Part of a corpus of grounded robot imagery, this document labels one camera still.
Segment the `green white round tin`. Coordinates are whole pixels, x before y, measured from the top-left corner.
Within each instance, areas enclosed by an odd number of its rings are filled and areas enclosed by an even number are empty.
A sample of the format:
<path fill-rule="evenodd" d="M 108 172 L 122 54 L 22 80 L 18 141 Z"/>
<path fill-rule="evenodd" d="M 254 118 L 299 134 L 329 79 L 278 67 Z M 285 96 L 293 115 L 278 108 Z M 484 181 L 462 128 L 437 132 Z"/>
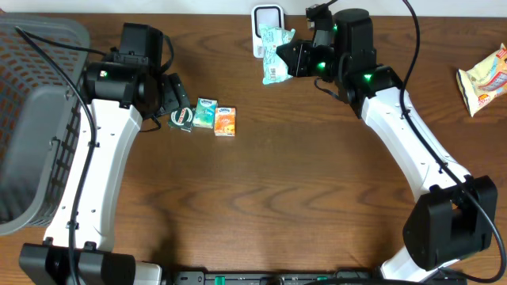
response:
<path fill-rule="evenodd" d="M 195 108 L 185 107 L 178 108 L 170 113 L 168 125 L 182 131 L 191 132 L 193 129 L 193 119 L 195 116 Z"/>

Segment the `teal snack packet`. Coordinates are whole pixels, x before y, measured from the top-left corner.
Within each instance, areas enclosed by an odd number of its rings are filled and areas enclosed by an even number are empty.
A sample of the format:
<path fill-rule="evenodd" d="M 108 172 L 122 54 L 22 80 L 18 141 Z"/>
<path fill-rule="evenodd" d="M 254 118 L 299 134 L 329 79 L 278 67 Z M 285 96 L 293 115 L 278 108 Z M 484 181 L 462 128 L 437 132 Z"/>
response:
<path fill-rule="evenodd" d="M 292 76 L 288 73 L 288 65 L 276 53 L 276 49 L 284 44 L 289 44 L 295 35 L 295 30 L 285 30 L 280 27 L 260 25 L 262 47 L 264 49 L 262 83 L 269 85 L 286 81 Z"/>

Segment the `teal Kleenex tissue pack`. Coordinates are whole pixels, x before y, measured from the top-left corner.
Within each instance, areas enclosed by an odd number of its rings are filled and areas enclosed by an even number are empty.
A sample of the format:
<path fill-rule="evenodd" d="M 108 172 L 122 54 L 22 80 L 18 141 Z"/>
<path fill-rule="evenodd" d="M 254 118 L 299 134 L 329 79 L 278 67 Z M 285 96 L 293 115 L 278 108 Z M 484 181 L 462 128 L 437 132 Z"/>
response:
<path fill-rule="evenodd" d="M 193 126 L 212 129 L 214 127 L 217 104 L 218 101 L 216 100 L 199 98 L 196 104 Z"/>

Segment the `orange Kleenex tissue pack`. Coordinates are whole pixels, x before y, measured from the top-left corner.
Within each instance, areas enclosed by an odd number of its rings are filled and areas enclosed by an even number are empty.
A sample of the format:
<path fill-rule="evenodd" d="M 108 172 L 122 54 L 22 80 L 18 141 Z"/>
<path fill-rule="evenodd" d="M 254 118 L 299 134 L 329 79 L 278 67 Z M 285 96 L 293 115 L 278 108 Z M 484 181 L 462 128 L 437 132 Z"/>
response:
<path fill-rule="evenodd" d="M 235 136 L 236 108 L 217 108 L 215 112 L 215 136 Z"/>

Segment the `white blue snack bag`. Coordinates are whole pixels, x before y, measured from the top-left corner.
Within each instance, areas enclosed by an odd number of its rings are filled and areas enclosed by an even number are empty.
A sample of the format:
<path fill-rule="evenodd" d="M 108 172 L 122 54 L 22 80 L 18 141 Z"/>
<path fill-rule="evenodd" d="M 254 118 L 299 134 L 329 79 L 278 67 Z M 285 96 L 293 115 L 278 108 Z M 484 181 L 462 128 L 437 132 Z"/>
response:
<path fill-rule="evenodd" d="M 470 116 L 506 94 L 506 46 L 500 47 L 470 70 L 458 69 L 458 87 Z"/>

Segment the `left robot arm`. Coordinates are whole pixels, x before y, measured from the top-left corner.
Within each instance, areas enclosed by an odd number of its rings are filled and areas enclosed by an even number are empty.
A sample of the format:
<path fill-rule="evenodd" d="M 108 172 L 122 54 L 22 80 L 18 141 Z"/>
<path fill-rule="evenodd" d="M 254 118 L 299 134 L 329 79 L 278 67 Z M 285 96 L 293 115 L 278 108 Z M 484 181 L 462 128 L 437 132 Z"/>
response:
<path fill-rule="evenodd" d="M 144 120 L 192 116 L 181 79 L 162 59 L 170 38 L 127 23 L 120 46 L 89 64 L 81 88 L 80 135 L 64 193 L 41 244 L 19 265 L 36 284 L 166 284 L 159 264 L 114 253 L 114 223 L 128 154 Z"/>

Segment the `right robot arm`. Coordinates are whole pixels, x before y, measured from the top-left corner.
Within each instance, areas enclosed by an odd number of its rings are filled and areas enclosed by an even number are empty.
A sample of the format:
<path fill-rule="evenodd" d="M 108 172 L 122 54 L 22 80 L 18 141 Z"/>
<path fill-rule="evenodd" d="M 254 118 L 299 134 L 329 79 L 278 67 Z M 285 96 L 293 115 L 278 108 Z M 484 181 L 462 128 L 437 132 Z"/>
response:
<path fill-rule="evenodd" d="M 311 40 L 280 45 L 276 53 L 295 78 L 336 86 L 331 96 L 349 105 L 381 139 L 407 179 L 415 205 L 402 229 L 404 246 L 370 276 L 350 284 L 465 284 L 472 275 L 453 265 L 498 244 L 497 187 L 474 177 L 438 142 L 412 106 L 407 80 L 377 61 L 373 24 L 365 9 L 336 13 L 308 7 Z"/>

